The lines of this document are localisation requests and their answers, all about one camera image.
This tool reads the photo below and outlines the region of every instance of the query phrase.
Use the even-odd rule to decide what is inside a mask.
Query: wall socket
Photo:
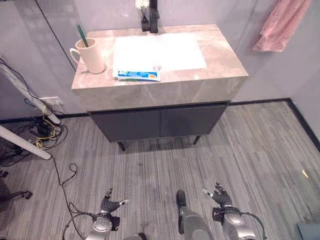
[[[54,105],[61,105],[64,104],[59,97],[57,96],[51,96],[51,97],[41,97],[40,100],[46,102],[47,104],[54,106]]]

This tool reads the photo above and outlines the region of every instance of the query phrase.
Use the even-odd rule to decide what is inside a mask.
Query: toothpaste
[[[157,71],[118,71],[115,76],[119,81],[160,81]]]

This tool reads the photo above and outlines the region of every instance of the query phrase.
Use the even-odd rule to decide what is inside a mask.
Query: faucet
[[[142,12],[142,20],[141,20],[141,28],[142,32],[150,31],[152,34],[156,34],[158,32],[158,19],[160,18],[158,12],[158,0],[149,0],[149,17],[150,23],[146,17],[145,12],[141,8]]]
[[[158,0],[149,0],[149,16],[150,33],[156,34],[158,32],[158,19],[160,18],[158,12]]]

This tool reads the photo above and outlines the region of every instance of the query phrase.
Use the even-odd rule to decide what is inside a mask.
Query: cabinet
[[[227,102],[90,112],[109,142],[208,135]]]
[[[91,112],[95,124],[110,142],[159,138],[158,110]]]
[[[225,104],[214,104],[163,109],[160,112],[160,137],[209,134],[225,108]]]

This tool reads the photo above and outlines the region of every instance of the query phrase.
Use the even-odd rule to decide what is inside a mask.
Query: white cup
[[[85,39],[89,47],[86,47],[84,41],[80,39],[75,43],[76,49],[70,48],[70,55],[76,63],[86,65],[90,73],[102,73],[106,68],[106,64],[103,60],[97,40],[90,37],[86,37]],[[82,57],[84,63],[77,61],[73,56],[73,52],[79,54]]]

